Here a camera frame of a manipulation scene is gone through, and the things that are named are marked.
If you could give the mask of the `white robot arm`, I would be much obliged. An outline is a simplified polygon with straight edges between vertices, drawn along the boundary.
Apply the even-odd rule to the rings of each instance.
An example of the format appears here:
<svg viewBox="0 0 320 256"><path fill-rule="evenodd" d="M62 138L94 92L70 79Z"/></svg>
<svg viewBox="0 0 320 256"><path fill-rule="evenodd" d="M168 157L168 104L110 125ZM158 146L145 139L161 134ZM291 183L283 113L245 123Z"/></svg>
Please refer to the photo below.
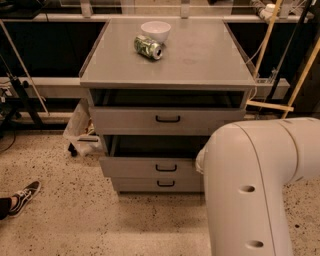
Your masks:
<svg viewBox="0 0 320 256"><path fill-rule="evenodd" d="M240 121L196 158L212 256L293 256L283 187L320 173L320 120Z"/></svg>

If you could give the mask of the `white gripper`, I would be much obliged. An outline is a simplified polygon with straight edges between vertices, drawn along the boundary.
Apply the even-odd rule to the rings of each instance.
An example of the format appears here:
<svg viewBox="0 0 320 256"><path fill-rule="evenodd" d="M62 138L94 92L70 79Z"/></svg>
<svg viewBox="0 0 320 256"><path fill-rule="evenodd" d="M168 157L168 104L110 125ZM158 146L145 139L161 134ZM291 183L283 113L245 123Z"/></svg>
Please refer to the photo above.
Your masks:
<svg viewBox="0 0 320 256"><path fill-rule="evenodd" d="M196 171L199 172L200 174L204 173L204 156L205 156L205 149L202 148L195 160L195 167Z"/></svg>

